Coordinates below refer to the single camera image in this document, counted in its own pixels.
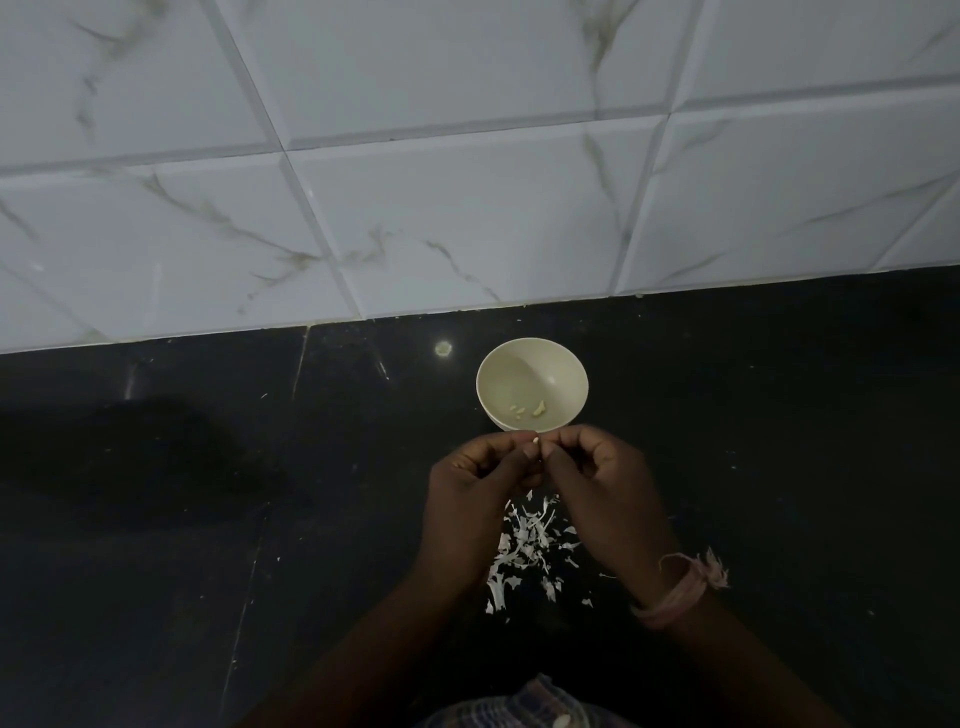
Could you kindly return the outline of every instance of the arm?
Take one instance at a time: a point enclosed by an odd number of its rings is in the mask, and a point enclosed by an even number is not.
[[[473,440],[433,467],[417,561],[299,684],[257,706],[236,728],[384,725],[409,696],[421,658],[461,599],[486,581],[503,509],[523,481],[533,487],[534,432]],[[486,477],[480,477],[493,468]]]
[[[563,427],[540,438],[546,474],[581,541],[646,609],[684,575],[680,551],[643,454],[594,427]],[[579,452],[578,467],[567,451]],[[707,594],[666,628],[736,725],[843,728],[847,723]]]

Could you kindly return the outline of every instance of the wall tile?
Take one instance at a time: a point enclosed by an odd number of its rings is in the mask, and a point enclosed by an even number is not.
[[[192,0],[4,3],[0,88],[0,167],[267,148]]]
[[[674,114],[618,290],[869,269],[960,171],[960,89]]]
[[[301,147],[662,104],[693,5],[220,0]]]
[[[659,117],[291,155],[362,312],[601,296]]]
[[[0,352],[62,346],[85,336],[84,326],[56,302],[0,266]]]
[[[890,249],[878,268],[960,262],[960,182]]]
[[[109,339],[348,317],[281,164],[2,180],[0,262]]]
[[[957,0],[710,0],[689,98],[960,73]]]

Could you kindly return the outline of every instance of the black granite floor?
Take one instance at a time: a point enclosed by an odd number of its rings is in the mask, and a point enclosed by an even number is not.
[[[429,465],[492,429],[480,360],[532,335],[805,680],[857,725],[956,724],[958,321],[942,268],[0,356],[2,723],[229,725],[403,574]],[[695,720],[618,586],[568,581],[478,602],[413,712],[541,670]]]

